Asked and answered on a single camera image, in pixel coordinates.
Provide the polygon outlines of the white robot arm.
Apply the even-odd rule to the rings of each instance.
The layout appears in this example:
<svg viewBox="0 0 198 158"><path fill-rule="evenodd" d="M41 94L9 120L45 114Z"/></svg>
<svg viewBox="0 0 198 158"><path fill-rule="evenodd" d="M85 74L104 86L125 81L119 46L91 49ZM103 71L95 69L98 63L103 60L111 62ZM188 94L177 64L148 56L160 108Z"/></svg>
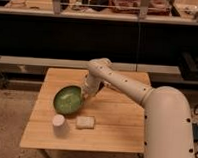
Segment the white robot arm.
<svg viewBox="0 0 198 158"><path fill-rule="evenodd" d="M87 69L84 96L95 96L100 83L108 82L144 109L143 158L195 158L191 110L182 92L121 75L111 68L108 58L89 60Z"/></svg>

